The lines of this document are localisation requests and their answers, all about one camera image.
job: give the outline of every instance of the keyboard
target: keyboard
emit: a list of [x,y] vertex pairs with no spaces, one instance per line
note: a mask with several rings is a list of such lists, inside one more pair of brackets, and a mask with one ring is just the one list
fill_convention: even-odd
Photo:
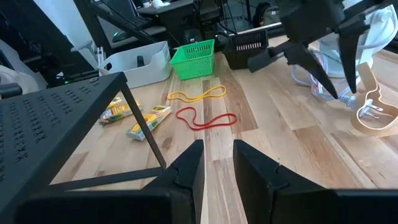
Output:
[[[146,28],[150,28],[152,25],[154,25],[154,22],[151,18],[146,18],[146,17],[141,17],[141,16],[135,17],[130,22],[131,22],[132,26],[134,27],[134,29],[137,29],[136,27],[139,27],[140,29],[146,29]],[[126,34],[125,31],[120,31],[113,35],[112,42],[116,43],[116,42],[119,42],[119,41],[124,40],[129,37],[130,37],[130,35]]]

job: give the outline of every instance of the black storage box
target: black storage box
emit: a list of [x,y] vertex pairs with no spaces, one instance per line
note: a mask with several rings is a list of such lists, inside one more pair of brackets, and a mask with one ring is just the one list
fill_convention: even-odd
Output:
[[265,51],[267,47],[267,32],[263,29],[228,37],[223,54],[231,69],[247,68],[248,59]]

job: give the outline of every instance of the wooden tabletop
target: wooden tabletop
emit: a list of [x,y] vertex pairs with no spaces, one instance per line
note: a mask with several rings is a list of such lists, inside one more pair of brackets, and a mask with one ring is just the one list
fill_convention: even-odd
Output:
[[[274,38],[270,45],[285,40]],[[230,70],[221,53],[215,55],[215,61],[210,76],[180,81],[172,72],[164,82],[131,90],[143,105],[144,113],[156,105],[170,105],[173,112],[194,106],[202,123],[221,113],[238,115],[238,122],[231,127],[192,131],[172,113],[153,132],[168,164],[195,139],[204,140],[206,183],[202,223],[246,223],[234,177],[234,139],[246,141],[324,187],[398,188],[398,126],[378,137],[357,132],[349,122],[353,112],[338,101],[317,100],[308,87],[295,84],[284,58],[253,74],[248,70]],[[397,55],[390,52],[374,56],[373,71],[386,103],[398,103],[397,62]],[[197,96],[216,85],[226,86],[223,98],[194,103],[166,99],[173,91]],[[191,112],[183,115],[188,119],[193,116]],[[130,116],[105,128],[95,124],[53,183],[159,166],[146,141],[126,137],[134,123],[135,118]],[[139,189],[150,180],[91,190]]]

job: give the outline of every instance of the metal stand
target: metal stand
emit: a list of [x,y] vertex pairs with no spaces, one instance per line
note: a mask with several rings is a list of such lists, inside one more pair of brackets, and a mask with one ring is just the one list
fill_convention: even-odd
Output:
[[126,83],[124,83],[121,87],[122,94],[124,95],[133,115],[137,119],[137,123],[142,129],[146,139],[148,140],[149,146],[154,152],[156,159],[158,160],[160,167],[149,168],[149,169],[142,169],[142,170],[135,170],[131,172],[123,172],[120,174],[111,174],[102,177],[93,177],[89,179],[83,180],[74,180],[59,184],[49,185],[46,188],[46,191],[65,191],[65,190],[74,190],[74,189],[82,189],[86,187],[94,187],[104,184],[114,184],[119,182],[125,182],[130,180],[137,180],[143,179],[148,177],[155,177],[158,175],[163,174],[164,170],[166,169],[166,162],[162,156],[162,153],[159,150],[159,147],[156,144],[156,141],[150,132],[148,125],[145,122],[145,119],[133,97],[131,91]]

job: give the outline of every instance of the green basket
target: green basket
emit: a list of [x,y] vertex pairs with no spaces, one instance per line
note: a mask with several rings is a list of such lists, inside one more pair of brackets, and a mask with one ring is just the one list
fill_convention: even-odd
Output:
[[181,80],[213,73],[214,39],[179,47],[170,61]]

